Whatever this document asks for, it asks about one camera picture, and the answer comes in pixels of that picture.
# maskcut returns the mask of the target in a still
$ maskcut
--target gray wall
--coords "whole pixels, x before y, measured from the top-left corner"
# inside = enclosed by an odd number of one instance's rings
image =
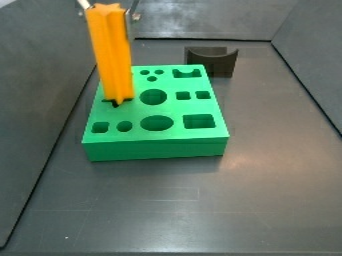
[[[301,0],[273,44],[342,134],[341,14],[341,0]]]
[[[0,9],[0,247],[5,244],[95,66],[71,0]]]
[[[143,0],[138,36],[271,40],[298,0]]]

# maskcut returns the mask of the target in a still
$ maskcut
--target circular hole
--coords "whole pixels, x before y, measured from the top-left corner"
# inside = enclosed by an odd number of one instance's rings
[[[148,76],[148,78],[147,78],[147,80],[150,81],[150,82],[155,82],[156,81],[156,77],[155,76]]]
[[[160,115],[148,116],[140,122],[142,128],[152,132],[164,131],[170,129],[172,125],[174,120],[170,117]]]
[[[150,89],[144,91],[140,95],[140,100],[147,105],[159,105],[167,99],[167,94],[159,89]]]
[[[120,132],[128,132],[132,129],[134,125],[130,121],[123,121],[118,124],[116,129]]]
[[[164,71],[160,70],[160,69],[158,69],[158,70],[155,71],[155,73],[156,73],[158,75],[162,75],[162,74],[164,74]]]
[[[142,74],[143,76],[146,76],[146,75],[150,74],[150,71],[148,71],[148,70],[142,70],[142,71],[140,71],[140,74]]]

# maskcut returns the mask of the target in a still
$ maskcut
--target green foam block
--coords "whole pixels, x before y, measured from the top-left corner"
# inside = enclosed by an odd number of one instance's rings
[[[204,67],[132,73],[136,96],[116,108],[99,85],[82,141],[90,160],[223,155],[230,135]]]

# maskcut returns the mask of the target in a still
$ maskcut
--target orange block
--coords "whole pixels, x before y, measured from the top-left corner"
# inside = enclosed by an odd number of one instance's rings
[[[131,48],[120,4],[95,4],[86,10],[106,100],[134,98]]]

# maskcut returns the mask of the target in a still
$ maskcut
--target rectangular hole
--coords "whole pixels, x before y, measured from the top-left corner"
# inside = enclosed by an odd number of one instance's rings
[[[196,97],[200,100],[211,99],[208,91],[196,91]]]
[[[176,92],[176,99],[178,100],[190,100],[190,92]]]
[[[108,132],[110,123],[108,122],[96,122],[92,125],[92,133],[106,133]]]
[[[210,114],[184,115],[183,123],[186,129],[215,128],[214,117]]]

